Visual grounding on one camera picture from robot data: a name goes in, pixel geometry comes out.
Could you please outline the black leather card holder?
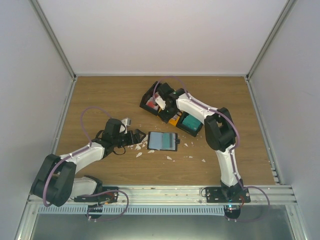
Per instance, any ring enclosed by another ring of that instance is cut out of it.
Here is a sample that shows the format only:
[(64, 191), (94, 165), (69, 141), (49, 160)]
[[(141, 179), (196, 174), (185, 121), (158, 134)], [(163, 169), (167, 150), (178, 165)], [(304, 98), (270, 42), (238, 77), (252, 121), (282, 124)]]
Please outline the black leather card holder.
[(147, 139), (147, 149), (157, 151), (177, 152), (180, 139), (176, 132), (150, 131)]

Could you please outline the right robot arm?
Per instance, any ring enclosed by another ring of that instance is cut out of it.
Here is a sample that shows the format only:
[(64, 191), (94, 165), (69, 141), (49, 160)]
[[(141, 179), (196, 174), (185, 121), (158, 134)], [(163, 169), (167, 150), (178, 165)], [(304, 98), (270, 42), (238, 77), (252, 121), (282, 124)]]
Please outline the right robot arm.
[(228, 109), (209, 106), (185, 89), (174, 90), (167, 83), (156, 82), (152, 97), (161, 109), (158, 114), (162, 121), (168, 123), (178, 112), (184, 112), (203, 124), (206, 142), (218, 158), (221, 196), (228, 203), (234, 202), (243, 188), (235, 160), (240, 137)]

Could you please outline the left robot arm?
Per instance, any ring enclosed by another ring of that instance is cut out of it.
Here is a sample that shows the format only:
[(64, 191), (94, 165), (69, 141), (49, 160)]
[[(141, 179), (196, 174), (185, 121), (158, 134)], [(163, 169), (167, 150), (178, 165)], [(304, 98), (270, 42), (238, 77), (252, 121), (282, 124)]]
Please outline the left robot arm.
[(103, 202), (103, 183), (96, 177), (76, 174), (88, 165), (114, 154), (115, 149), (139, 144), (146, 133), (129, 130), (131, 119), (110, 118), (103, 130), (84, 147), (63, 155), (45, 157), (30, 189), (30, 193), (42, 199), (44, 205), (61, 207), (69, 199), (79, 198), (87, 202)]

